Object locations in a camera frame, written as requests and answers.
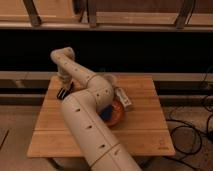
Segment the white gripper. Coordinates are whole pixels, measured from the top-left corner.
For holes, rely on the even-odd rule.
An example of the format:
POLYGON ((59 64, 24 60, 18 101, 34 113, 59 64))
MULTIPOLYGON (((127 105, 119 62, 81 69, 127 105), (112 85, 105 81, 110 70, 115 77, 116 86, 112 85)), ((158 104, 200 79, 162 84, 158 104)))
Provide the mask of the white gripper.
POLYGON ((67 73, 63 69, 60 69, 58 71, 58 77, 62 83, 62 87, 65 90, 69 90, 72 87, 72 76, 69 73, 67 73))

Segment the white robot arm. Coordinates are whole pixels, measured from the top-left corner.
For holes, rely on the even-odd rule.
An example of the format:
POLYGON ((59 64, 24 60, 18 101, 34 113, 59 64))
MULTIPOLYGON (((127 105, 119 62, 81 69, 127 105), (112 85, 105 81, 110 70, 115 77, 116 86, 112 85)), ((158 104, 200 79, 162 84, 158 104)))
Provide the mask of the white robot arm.
POLYGON ((142 171, 114 136, 98 113, 114 98, 112 85, 102 76, 74 61, 70 47, 51 52, 58 74, 65 81, 74 78, 83 89, 61 103, 61 113, 92 171, 142 171))

